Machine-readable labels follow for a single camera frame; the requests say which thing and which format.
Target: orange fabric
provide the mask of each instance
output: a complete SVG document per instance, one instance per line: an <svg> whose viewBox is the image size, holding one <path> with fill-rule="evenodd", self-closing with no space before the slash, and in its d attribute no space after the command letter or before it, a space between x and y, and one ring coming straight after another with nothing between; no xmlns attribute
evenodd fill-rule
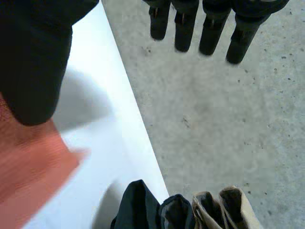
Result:
<svg viewBox="0 0 305 229"><path fill-rule="evenodd" d="M34 127L19 124L0 94L1 228L21 228L63 185L79 161L52 121Z"/></svg>

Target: gray concrete surface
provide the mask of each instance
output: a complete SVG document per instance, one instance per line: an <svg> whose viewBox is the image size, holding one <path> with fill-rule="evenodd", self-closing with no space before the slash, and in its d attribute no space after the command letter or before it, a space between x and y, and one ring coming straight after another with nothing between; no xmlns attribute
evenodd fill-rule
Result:
<svg viewBox="0 0 305 229"><path fill-rule="evenodd" d="M170 194L241 187L267 229L305 228L305 1L292 0L260 28L244 61L224 61L231 14L211 58L174 51L171 9L162 42L148 6L103 0Z"/></svg>

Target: gloved hand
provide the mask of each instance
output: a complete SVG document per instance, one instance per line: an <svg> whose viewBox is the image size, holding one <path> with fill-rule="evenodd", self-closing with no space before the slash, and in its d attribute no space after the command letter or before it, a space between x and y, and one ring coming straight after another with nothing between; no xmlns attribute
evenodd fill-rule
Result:
<svg viewBox="0 0 305 229"><path fill-rule="evenodd" d="M98 2L1 1L0 92L22 124L41 124L53 115L70 54L72 25Z"/></svg>
<svg viewBox="0 0 305 229"><path fill-rule="evenodd" d="M199 0L144 0L149 6L151 37L162 40L165 37L171 3L176 8L175 48L187 52L192 40ZM236 28L231 37L226 59L233 64L240 63L259 26L268 17L282 9L289 0L203 0L206 18L200 40L199 51L212 55L218 44L231 8L235 11Z"/></svg>

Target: white board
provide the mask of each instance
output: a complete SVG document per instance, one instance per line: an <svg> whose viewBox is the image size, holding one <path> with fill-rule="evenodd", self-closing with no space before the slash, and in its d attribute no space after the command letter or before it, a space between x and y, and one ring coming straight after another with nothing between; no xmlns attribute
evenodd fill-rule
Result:
<svg viewBox="0 0 305 229"><path fill-rule="evenodd" d="M53 120L69 149L91 153L24 228L108 229L124 190L138 179L160 203L168 198L102 4L73 26Z"/></svg>

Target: beige fabric bag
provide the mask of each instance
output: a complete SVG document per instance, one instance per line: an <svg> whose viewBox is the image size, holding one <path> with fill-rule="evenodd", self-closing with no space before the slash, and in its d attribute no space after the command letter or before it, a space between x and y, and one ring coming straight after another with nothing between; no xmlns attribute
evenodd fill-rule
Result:
<svg viewBox="0 0 305 229"><path fill-rule="evenodd" d="M195 229L263 229L244 192L227 187L219 193L219 201L211 193L193 197Z"/></svg>

